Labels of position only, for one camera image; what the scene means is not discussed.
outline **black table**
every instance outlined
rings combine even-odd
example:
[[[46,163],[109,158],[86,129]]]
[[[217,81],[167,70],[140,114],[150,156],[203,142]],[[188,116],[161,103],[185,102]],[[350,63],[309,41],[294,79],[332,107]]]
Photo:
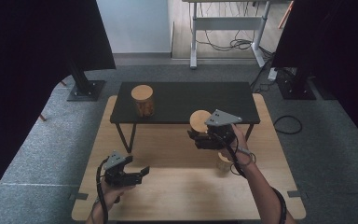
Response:
[[[136,114],[131,91],[138,85],[153,89],[155,113],[150,118]],[[195,111],[206,110],[212,114],[216,109],[241,117],[243,124],[250,124],[246,138],[254,125],[260,123],[247,82],[123,82],[110,122],[116,124],[124,147],[131,153],[136,124],[188,124]],[[129,145],[120,123],[133,124]]]

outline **white wall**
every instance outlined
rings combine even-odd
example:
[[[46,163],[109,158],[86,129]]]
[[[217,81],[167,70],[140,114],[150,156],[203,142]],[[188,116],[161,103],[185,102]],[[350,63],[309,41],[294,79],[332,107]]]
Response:
[[[113,53],[171,52],[168,1],[97,0]]]

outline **wooden board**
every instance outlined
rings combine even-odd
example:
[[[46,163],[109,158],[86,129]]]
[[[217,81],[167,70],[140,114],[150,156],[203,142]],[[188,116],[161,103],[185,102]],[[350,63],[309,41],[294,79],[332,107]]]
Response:
[[[272,187],[280,191],[296,219],[306,211],[300,198],[289,198],[287,191],[296,184],[284,157],[278,136],[260,94],[254,94],[261,122],[249,138],[249,148],[257,156],[257,166]],[[100,129],[89,157],[79,193],[87,200],[76,200],[74,220],[86,220],[97,197],[95,173],[102,160],[117,150],[126,155],[116,126],[109,119],[117,97],[109,98]],[[122,124],[130,139],[131,125]],[[240,126],[244,131],[247,125]],[[110,220],[233,220],[260,219],[246,180],[216,168],[217,152],[197,149],[186,131],[190,125],[137,125],[132,155],[126,172],[139,172],[150,165],[143,184],[127,192],[109,213]]]

